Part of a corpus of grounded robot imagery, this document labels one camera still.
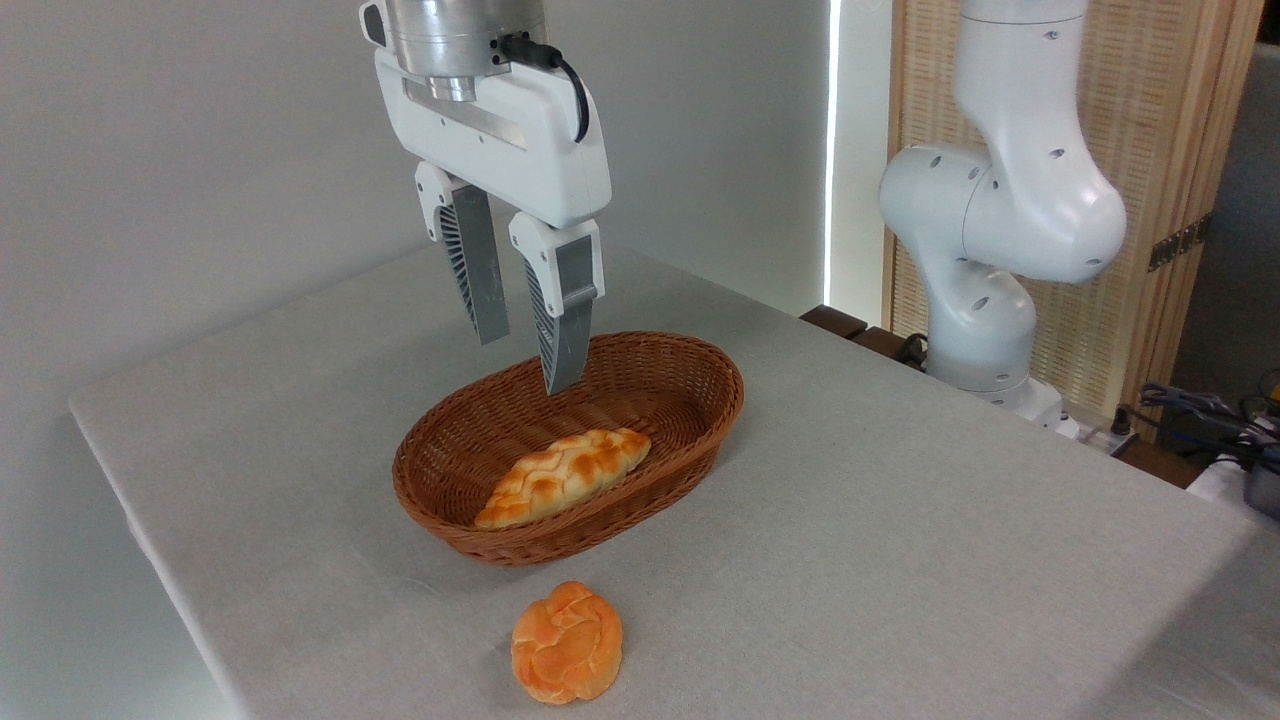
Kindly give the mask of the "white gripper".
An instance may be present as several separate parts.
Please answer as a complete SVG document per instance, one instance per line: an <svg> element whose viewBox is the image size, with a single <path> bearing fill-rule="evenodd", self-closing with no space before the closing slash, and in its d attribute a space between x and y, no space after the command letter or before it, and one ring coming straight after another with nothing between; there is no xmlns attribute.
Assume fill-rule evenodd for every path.
<svg viewBox="0 0 1280 720"><path fill-rule="evenodd" d="M604 295L591 218L612 199L611 172L594 101L547 44L543 4L365 3L360 27L396 137L424 160L428 237L445 249L480 343L509 333L492 195L520 210L509 237L547 392L580 382Z"/></svg>

